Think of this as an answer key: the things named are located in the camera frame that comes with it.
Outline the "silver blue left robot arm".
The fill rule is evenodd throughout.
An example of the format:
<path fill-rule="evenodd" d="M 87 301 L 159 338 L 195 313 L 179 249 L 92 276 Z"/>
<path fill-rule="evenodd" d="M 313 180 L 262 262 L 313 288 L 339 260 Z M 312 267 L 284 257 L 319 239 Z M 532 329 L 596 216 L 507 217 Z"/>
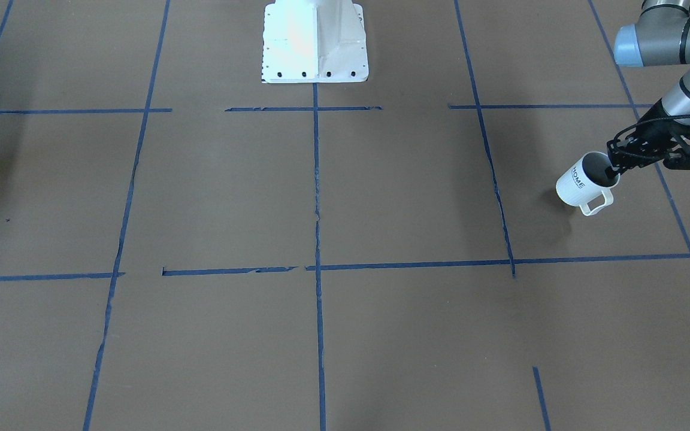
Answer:
<path fill-rule="evenodd" d="M 638 21 L 617 33 L 613 54 L 619 66 L 690 66 L 690 1 L 644 1 Z M 690 170 L 690 69 L 606 147 L 609 178 L 657 162 Z"/>

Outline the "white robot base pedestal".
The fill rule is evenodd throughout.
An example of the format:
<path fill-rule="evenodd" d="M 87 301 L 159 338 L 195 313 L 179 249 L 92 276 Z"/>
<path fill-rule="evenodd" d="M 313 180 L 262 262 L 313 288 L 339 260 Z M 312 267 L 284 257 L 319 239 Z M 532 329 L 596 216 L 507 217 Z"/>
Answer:
<path fill-rule="evenodd" d="M 261 82 L 360 83 L 370 69 L 364 9 L 352 1 L 274 1 L 263 14 Z"/>

